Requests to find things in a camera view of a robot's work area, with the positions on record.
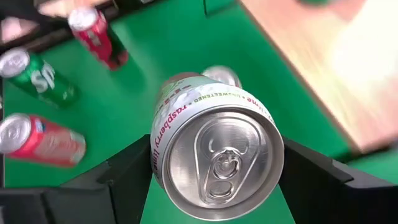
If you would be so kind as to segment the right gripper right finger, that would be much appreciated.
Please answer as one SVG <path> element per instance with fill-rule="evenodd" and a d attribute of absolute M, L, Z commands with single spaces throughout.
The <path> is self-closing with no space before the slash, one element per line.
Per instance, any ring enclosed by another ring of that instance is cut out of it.
<path fill-rule="evenodd" d="M 279 186 L 295 223 L 397 223 L 397 185 L 284 139 Z"/>

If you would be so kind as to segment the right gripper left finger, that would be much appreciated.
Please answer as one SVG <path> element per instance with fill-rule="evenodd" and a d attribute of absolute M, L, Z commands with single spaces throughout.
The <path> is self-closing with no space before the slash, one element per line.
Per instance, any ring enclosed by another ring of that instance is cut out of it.
<path fill-rule="evenodd" d="M 1 189 L 1 223 L 139 223 L 152 178 L 149 155 L 145 134 L 58 187 Z"/>

